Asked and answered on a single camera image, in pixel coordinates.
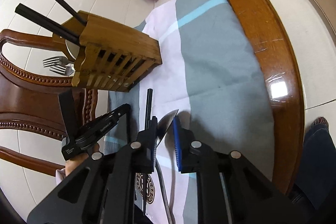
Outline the person's left hand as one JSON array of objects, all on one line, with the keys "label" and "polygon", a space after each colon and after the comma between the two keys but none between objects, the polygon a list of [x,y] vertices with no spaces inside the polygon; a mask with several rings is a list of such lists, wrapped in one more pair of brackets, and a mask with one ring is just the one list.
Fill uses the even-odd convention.
[{"label": "person's left hand", "polygon": [[77,155],[69,160],[66,161],[65,164],[65,175],[68,176],[73,172],[80,164],[82,164],[87,158],[89,157],[89,154],[82,153],[80,155]]}]

